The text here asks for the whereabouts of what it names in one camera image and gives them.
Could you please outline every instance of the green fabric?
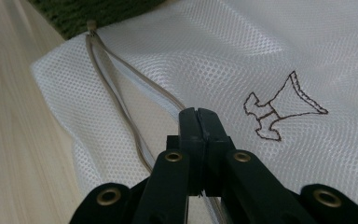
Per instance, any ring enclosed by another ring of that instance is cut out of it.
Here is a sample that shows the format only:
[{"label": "green fabric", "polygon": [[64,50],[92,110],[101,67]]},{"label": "green fabric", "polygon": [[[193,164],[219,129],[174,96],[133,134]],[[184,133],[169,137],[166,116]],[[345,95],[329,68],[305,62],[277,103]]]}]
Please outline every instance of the green fabric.
[{"label": "green fabric", "polygon": [[138,16],[165,0],[28,0],[65,39],[87,31],[86,22],[99,27]]}]

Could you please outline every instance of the embroidered design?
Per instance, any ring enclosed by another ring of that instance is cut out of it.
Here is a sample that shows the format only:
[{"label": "embroidered design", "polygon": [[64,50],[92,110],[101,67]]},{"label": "embroidered design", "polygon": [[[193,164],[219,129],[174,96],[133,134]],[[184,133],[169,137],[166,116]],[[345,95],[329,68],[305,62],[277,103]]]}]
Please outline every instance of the embroidered design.
[{"label": "embroidered design", "polygon": [[[292,104],[296,104],[297,112],[288,111],[286,108]],[[282,141],[282,137],[278,130],[273,128],[276,122],[308,114],[328,114],[326,109],[301,90],[296,71],[289,75],[275,96],[263,105],[260,104],[255,93],[251,92],[243,104],[243,109],[246,115],[255,116],[259,124],[259,127],[255,129],[258,136],[279,142]]]}]

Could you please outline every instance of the white mesh fabric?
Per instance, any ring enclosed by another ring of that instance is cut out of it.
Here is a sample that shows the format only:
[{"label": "white mesh fabric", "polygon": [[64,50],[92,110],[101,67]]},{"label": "white mesh fabric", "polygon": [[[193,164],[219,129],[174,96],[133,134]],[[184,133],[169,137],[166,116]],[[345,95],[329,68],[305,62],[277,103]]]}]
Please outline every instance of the white mesh fabric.
[{"label": "white mesh fabric", "polygon": [[[254,152],[287,188],[299,192],[322,183],[358,203],[358,1],[184,0],[99,34],[108,48],[187,107],[215,111],[236,147]],[[76,140],[75,160],[95,166],[77,166],[79,179],[134,184],[146,172],[113,102],[101,86],[92,88],[98,78],[87,57],[83,36],[72,39],[34,65],[36,81]],[[327,114],[307,109],[307,100],[286,82],[293,71],[299,88]],[[120,72],[177,113],[133,74]],[[254,107],[268,102],[276,107],[269,119],[257,122],[245,111],[252,92],[259,100]],[[95,125],[81,126],[85,120]],[[257,133],[260,124],[264,129]],[[109,137],[102,141],[104,134]],[[146,139],[148,145],[153,141],[158,140]],[[80,157],[82,147],[89,154]],[[112,163],[114,158],[120,160]]]}]

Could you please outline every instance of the grommet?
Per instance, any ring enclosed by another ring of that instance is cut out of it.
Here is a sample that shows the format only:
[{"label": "grommet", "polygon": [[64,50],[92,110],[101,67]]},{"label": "grommet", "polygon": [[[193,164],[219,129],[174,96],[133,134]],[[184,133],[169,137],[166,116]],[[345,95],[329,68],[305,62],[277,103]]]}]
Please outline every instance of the grommet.
[{"label": "grommet", "polygon": [[167,161],[180,161],[183,158],[182,154],[178,152],[171,152],[165,155],[165,160]]},{"label": "grommet", "polygon": [[325,189],[316,189],[313,191],[313,197],[316,201],[328,207],[337,208],[342,205],[342,201],[334,193]]},{"label": "grommet", "polygon": [[104,189],[97,196],[97,203],[102,206],[116,203],[121,198],[120,190],[117,188]]},{"label": "grommet", "polygon": [[234,154],[234,159],[241,162],[247,162],[251,159],[251,156],[244,152],[237,152]]}]

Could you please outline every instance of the wooden surface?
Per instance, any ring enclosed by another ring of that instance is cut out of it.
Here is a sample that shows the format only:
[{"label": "wooden surface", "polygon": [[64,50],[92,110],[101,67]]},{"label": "wooden surface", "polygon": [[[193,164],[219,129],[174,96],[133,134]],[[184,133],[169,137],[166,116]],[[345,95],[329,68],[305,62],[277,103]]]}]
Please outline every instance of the wooden surface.
[{"label": "wooden surface", "polygon": [[81,203],[72,141],[30,64],[63,40],[25,0],[0,0],[0,223],[68,223]]}]

